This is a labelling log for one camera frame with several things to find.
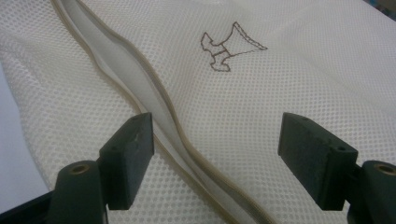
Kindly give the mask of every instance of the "clamp jaw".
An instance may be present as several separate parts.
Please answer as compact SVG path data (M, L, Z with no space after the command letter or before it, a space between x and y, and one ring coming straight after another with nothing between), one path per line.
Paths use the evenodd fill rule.
M396 166L356 164L358 151L313 120L284 113L278 155L322 210L350 203L350 224L396 223Z
M0 223L105 224L106 206L128 210L154 154L151 114L128 119L99 151L58 174L55 189L0 215Z

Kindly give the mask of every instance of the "stitching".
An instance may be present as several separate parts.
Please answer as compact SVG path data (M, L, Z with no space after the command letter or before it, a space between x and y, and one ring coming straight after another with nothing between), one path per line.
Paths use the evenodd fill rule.
M227 49L224 44L226 44L227 41L229 41L230 38L234 35L240 35L242 37L241 41L247 41L254 49L246 49L246 51L235 52L233 54L233 51ZM227 38L218 44L213 44L213 39L207 32L204 32L201 37L201 47L204 51L208 51L210 53L210 56L213 59L213 62L210 63L210 66L213 68L213 70L217 72L231 72L230 66L225 63L225 61L229 58L240 54L250 53L256 50L268 49L267 47L263 46L262 44L248 36L248 34L244 31L244 29L242 29L241 25L239 25L237 21L233 23L233 28Z

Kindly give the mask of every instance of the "textured fabric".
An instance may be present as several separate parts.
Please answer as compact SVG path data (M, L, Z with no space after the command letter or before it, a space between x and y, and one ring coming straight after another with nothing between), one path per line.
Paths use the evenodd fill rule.
M99 148L136 113L129 96L92 65L49 1L0 3L0 61L27 145L50 188L67 164L96 160ZM110 211L109 220L223 222L158 153L132 208Z
M347 141L359 163L396 162L396 26L362 1L83 2L146 56L194 146L281 222L346 222L276 155L283 112ZM220 72L200 41L218 45L235 21L268 49L223 55Z
M193 146L279 222L346 223L346 209L320 211L277 156L283 112L335 133L359 163L396 163L396 24L362 1L83 2L148 59ZM29 148L53 185L61 167L94 159L135 112L50 4L2 5L0 59ZM163 167L153 159L130 215L111 220L220 221Z

